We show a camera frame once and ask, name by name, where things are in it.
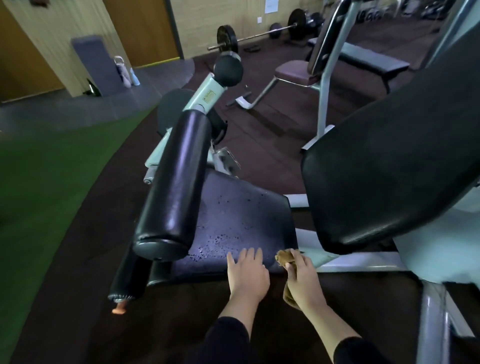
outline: dark brown floor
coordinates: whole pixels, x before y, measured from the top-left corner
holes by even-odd
[[[431,27],[430,22],[408,19],[362,24],[354,27],[349,40],[418,66],[433,40]],[[225,107],[244,92],[244,84],[258,94],[276,66],[303,59],[308,52],[281,41],[260,44],[259,53],[240,53],[242,85],[228,90],[218,103],[220,115],[229,121],[222,145],[239,160],[241,178],[281,194],[302,193],[299,150],[315,135],[316,92],[279,84],[251,112]],[[198,87],[214,59],[210,55],[195,60],[188,88]],[[399,79],[406,83],[413,75],[409,71]],[[378,76],[339,63],[331,83],[328,122],[337,124],[384,96]],[[105,167],[45,277],[12,364],[177,363],[202,341],[228,299],[225,280],[149,289],[124,316],[112,315],[112,303],[106,299],[148,190],[141,182],[144,161],[158,141],[152,112]],[[296,215],[295,221],[298,227],[312,227],[308,214]],[[415,362],[421,294],[415,277],[323,274],[320,281],[332,307],[387,358],[398,364]],[[259,356],[266,363],[329,363],[305,317],[282,301],[284,284],[285,277],[272,277],[259,307],[252,334]],[[479,322],[478,302],[466,302],[470,318]],[[452,347],[453,363],[479,361],[477,344],[454,339]]]

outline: label sticker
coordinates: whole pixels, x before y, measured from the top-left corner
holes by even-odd
[[[204,101],[206,103],[209,103],[210,101],[212,101],[212,99],[216,96],[215,92],[213,92],[212,90],[208,91],[207,94],[205,95],[204,97]]]

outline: hand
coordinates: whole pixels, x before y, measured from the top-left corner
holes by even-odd
[[[301,255],[298,250],[291,249],[291,252],[295,258],[297,273],[295,274],[290,263],[285,265],[285,269],[288,272],[287,285],[293,299],[305,314],[320,306],[327,306],[312,260]]]
[[[267,294],[270,287],[270,276],[263,265],[263,253],[259,248],[242,249],[238,262],[235,263],[232,253],[227,254],[228,284],[230,297],[242,296],[258,304]]]

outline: gray floor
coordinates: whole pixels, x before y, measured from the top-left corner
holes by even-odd
[[[109,97],[70,97],[63,89],[0,104],[4,135],[65,131],[129,117],[156,105],[161,97],[183,87],[195,72],[193,60],[178,60],[135,70],[140,85]]]

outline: barbell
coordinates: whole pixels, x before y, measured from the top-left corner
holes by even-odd
[[[280,38],[282,30],[285,29],[288,29],[291,39],[300,40],[305,38],[305,36],[312,32],[312,30],[314,30],[317,26],[321,26],[323,21],[321,21],[320,24],[317,24],[318,16],[321,18],[320,14],[314,13],[310,15],[303,9],[295,9],[288,18],[287,26],[282,27],[279,23],[273,23],[268,32],[255,34],[254,36],[248,36],[240,39],[237,39],[235,31],[230,25],[221,25],[216,32],[217,45],[207,47],[207,50],[218,49],[220,52],[232,51],[238,53],[239,42],[257,38],[258,36],[265,36],[267,34],[272,39],[278,39]]]

